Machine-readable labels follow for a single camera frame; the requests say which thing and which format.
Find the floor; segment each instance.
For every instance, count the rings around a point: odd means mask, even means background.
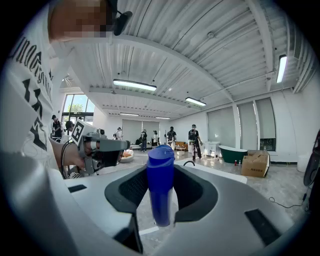
[[[134,160],[130,163],[121,163],[115,167],[108,167],[99,171],[99,174],[106,174],[118,170],[145,165],[148,160],[148,152],[142,153],[139,150],[134,151]],[[187,152],[185,155],[175,155],[175,160],[191,160],[191,154]],[[241,166],[226,163],[221,158],[211,158],[209,156],[197,158],[195,161],[199,165],[214,168],[232,174],[241,174]],[[271,164],[266,177],[247,176],[247,185],[254,188],[267,199],[274,197],[275,201],[284,206],[300,205],[302,198],[307,191],[307,187],[303,184],[304,173],[297,171],[296,165]],[[140,238],[145,255],[151,255],[157,246],[171,233],[174,223],[175,213],[178,211],[177,200],[171,203],[171,224],[167,227],[157,227],[154,224],[152,216],[149,192],[144,195],[142,202],[137,208],[138,226],[140,230]],[[302,206],[294,206],[291,208],[283,208],[277,205],[281,210],[285,211],[291,219],[296,222],[303,214],[307,207],[306,200]]]

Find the cardboard box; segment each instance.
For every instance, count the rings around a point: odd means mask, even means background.
[[[243,157],[241,174],[244,176],[264,177],[269,169],[270,155],[266,150],[248,150]]]

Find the freestanding bathtub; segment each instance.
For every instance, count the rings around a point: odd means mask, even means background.
[[[219,146],[221,155],[223,157],[223,160],[226,163],[234,164],[235,161],[239,164],[239,161],[241,161],[244,158],[244,156],[248,155],[248,150],[246,149],[240,149],[240,148],[234,148],[229,146]]]

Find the blue water bottle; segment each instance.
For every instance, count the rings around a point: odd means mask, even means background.
[[[170,224],[175,153],[161,145],[150,150],[148,156],[146,173],[153,218],[157,226],[166,227]]]

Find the trees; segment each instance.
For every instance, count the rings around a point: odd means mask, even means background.
[[[68,112],[84,112],[84,111],[85,109],[82,104],[72,104],[72,107],[69,104],[68,106]]]

